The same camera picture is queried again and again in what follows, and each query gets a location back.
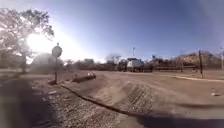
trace road sign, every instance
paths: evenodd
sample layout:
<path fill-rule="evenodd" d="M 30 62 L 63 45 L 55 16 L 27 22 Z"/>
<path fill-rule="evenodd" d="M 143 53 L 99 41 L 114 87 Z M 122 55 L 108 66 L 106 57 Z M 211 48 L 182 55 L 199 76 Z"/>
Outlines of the road sign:
<path fill-rule="evenodd" d="M 62 48 L 59 46 L 59 43 L 57 43 L 57 46 L 55 46 L 53 49 L 52 49 L 52 56 L 55 57 L 55 58 L 58 58 L 61 56 L 62 54 Z"/>
<path fill-rule="evenodd" d="M 57 84 L 58 79 L 58 72 L 57 72 L 57 63 L 58 63 L 58 57 L 61 56 L 62 48 L 59 46 L 59 43 L 57 43 L 57 46 L 55 46 L 52 49 L 52 56 L 55 57 L 55 84 Z"/>

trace sign post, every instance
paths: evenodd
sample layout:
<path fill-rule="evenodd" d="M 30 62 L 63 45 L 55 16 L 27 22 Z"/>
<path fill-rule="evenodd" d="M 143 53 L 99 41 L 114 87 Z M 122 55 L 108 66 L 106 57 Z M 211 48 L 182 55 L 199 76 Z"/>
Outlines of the sign post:
<path fill-rule="evenodd" d="M 199 61 L 200 61 L 200 71 L 201 71 L 201 78 L 203 79 L 203 64 L 201 58 L 201 51 L 199 50 Z"/>
<path fill-rule="evenodd" d="M 58 80 L 58 57 L 60 57 L 62 54 L 62 48 L 59 46 L 59 43 L 57 43 L 57 46 L 55 46 L 52 49 L 52 56 L 55 58 L 55 84 L 57 84 L 57 80 Z"/>

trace pole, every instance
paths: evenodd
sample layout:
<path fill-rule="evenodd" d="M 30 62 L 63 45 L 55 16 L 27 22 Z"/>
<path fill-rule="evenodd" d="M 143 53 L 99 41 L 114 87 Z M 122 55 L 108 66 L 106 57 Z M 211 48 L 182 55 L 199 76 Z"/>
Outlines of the pole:
<path fill-rule="evenodd" d="M 224 66 L 223 66 L 223 54 L 221 53 L 221 64 L 222 64 L 222 70 L 224 69 Z"/>
<path fill-rule="evenodd" d="M 135 47 L 133 47 L 133 57 L 135 56 Z"/>
<path fill-rule="evenodd" d="M 201 78 L 203 79 L 203 64 L 201 58 L 201 51 L 199 50 L 199 61 L 200 61 L 200 71 L 201 71 Z"/>
<path fill-rule="evenodd" d="M 184 62 L 183 62 L 183 59 L 182 58 L 180 58 L 180 61 L 181 61 L 181 72 L 183 72 L 184 71 Z"/>
<path fill-rule="evenodd" d="M 58 58 L 55 60 L 55 84 L 57 84 L 58 81 Z"/>
<path fill-rule="evenodd" d="M 223 52 L 222 52 L 223 47 L 221 47 L 220 49 L 221 49 L 221 68 L 223 70 L 224 69 L 224 65 L 223 65 Z"/>

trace rock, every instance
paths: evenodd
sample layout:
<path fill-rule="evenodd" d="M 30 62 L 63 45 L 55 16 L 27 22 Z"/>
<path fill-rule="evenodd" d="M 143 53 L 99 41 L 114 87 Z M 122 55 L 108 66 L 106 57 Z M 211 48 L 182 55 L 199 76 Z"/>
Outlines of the rock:
<path fill-rule="evenodd" d="M 213 93 L 211 93 L 211 95 L 212 95 L 212 96 L 220 96 L 219 94 L 214 93 L 214 92 L 213 92 Z"/>
<path fill-rule="evenodd" d="M 51 91 L 49 92 L 50 95 L 57 93 L 57 91 Z"/>

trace ground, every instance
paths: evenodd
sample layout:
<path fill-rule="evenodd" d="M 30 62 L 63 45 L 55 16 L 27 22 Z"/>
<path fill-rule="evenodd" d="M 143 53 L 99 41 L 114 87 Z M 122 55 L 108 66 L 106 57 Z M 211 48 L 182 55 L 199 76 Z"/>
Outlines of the ground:
<path fill-rule="evenodd" d="M 220 128 L 222 72 L 129 73 L 86 71 L 52 75 L 1 73 L 0 120 L 6 128 Z"/>

